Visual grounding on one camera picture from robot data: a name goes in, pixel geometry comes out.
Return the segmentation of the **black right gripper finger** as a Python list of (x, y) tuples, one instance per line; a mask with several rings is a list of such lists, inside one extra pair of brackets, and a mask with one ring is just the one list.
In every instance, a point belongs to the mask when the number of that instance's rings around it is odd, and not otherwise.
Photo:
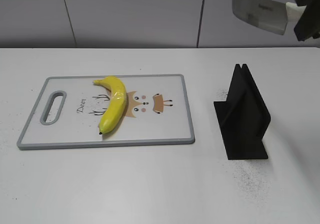
[(295, 0), (297, 6), (305, 6), (300, 19), (294, 27), (298, 41), (320, 37), (320, 0)]

